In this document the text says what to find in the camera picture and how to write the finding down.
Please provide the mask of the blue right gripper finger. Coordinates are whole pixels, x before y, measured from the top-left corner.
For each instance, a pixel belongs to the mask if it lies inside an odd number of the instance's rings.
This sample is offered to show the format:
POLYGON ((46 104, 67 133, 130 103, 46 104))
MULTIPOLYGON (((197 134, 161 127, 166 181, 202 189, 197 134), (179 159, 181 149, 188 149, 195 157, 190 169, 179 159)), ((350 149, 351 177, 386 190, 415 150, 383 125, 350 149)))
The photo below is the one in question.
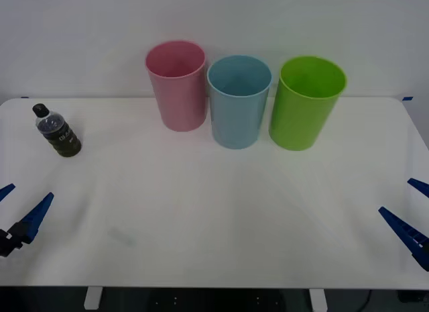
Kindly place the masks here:
POLYGON ((397 237, 404 243, 411 252, 415 261, 428 271, 428 237, 418 230, 408 225, 405 221, 394 215, 385 207, 380 207, 378 212, 386 223, 392 228, 397 237))
POLYGON ((410 178, 407 183, 414 187, 416 190, 420 191, 426 197, 429 197, 429 184, 414 178, 410 178))

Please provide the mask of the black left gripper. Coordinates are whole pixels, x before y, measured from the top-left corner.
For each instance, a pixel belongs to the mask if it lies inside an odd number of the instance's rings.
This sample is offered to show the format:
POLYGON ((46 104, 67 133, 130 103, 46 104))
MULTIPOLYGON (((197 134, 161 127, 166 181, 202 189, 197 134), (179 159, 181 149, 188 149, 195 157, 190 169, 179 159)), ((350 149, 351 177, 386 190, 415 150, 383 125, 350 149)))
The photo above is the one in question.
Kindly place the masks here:
MULTIPOLYGON (((0 201, 15 188, 9 184, 0 189, 0 201)), ((8 257, 15 248, 21 248, 23 244, 31 244, 38 234, 39 227, 50 208, 53 193, 48 193, 27 215, 13 224, 8 233, 0 229, 0 256, 8 257)))

